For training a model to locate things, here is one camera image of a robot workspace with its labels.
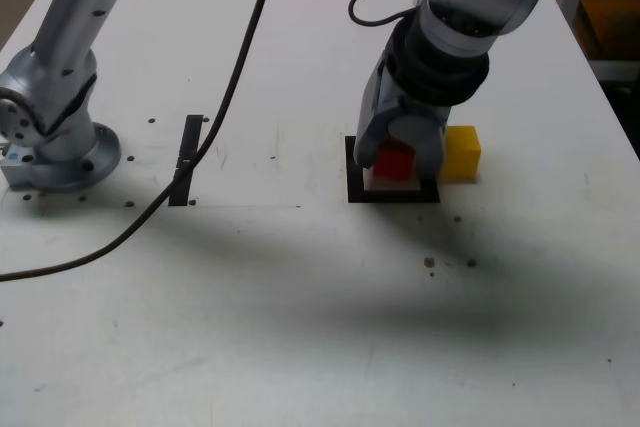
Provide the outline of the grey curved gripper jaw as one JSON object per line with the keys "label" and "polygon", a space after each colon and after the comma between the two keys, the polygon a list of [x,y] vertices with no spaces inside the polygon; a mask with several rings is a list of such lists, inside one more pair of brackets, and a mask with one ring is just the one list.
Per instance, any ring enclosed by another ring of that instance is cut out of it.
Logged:
{"label": "grey curved gripper jaw", "polygon": [[358,118],[353,150],[355,163],[361,168],[372,167],[379,148],[388,139],[388,124],[399,112],[400,90],[381,56],[366,84]]}
{"label": "grey curved gripper jaw", "polygon": [[420,179],[438,178],[445,157],[444,128],[433,111],[397,111],[388,122],[388,132],[391,137],[413,149]]}

